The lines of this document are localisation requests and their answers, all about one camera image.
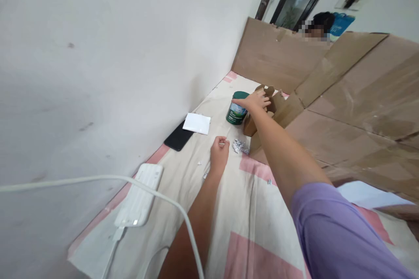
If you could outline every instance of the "white paper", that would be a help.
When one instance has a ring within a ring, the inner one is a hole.
[[[196,113],[188,113],[185,123],[183,124],[183,129],[208,135],[210,129],[210,121],[210,117]]]
[[[384,192],[361,181],[345,183],[337,188],[344,198],[366,209],[393,205],[415,205],[390,192]]]

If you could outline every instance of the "purple sleeve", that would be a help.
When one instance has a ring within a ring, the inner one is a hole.
[[[333,186],[304,185],[291,208],[313,279],[415,278]]]

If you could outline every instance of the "green can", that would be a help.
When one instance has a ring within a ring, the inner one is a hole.
[[[249,96],[246,92],[235,92],[233,94],[233,99],[245,99]],[[228,109],[226,120],[234,125],[240,125],[243,122],[244,117],[246,116],[247,110],[243,107],[240,107],[237,104],[230,104],[230,109]]]

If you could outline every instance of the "bed sheet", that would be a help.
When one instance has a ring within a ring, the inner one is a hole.
[[[250,144],[242,126],[228,123],[225,117],[235,91],[251,93],[257,86],[258,83],[230,72],[194,111],[211,117],[209,134],[195,133],[180,152],[162,145],[148,160],[164,167],[160,193],[188,210],[209,169],[209,151],[215,136],[226,136],[231,143],[237,138],[247,146]],[[102,278],[116,230],[113,222],[129,187],[127,184],[115,196],[69,249],[69,261],[92,279]],[[310,278],[291,215],[269,166],[242,152],[235,153],[230,146],[215,206],[204,270],[206,278]],[[395,248],[411,268],[415,263],[411,256],[419,252],[419,245],[412,244],[413,235],[405,222],[364,211],[383,239],[389,240],[389,248],[392,251]],[[167,253],[164,247],[171,245],[182,221],[175,207],[155,199],[148,222],[126,230],[117,247],[109,278],[156,278]],[[406,245],[409,245],[408,253],[404,249]]]

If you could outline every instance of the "human hand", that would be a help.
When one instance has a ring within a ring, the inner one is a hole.
[[[255,108],[265,108],[269,106],[271,102],[269,97],[265,97],[265,91],[263,88],[254,91],[252,94],[246,97],[246,99],[233,99],[231,102],[238,104],[239,106],[251,111]]]
[[[211,146],[211,171],[222,175],[228,159],[230,142],[225,136],[217,136]]]

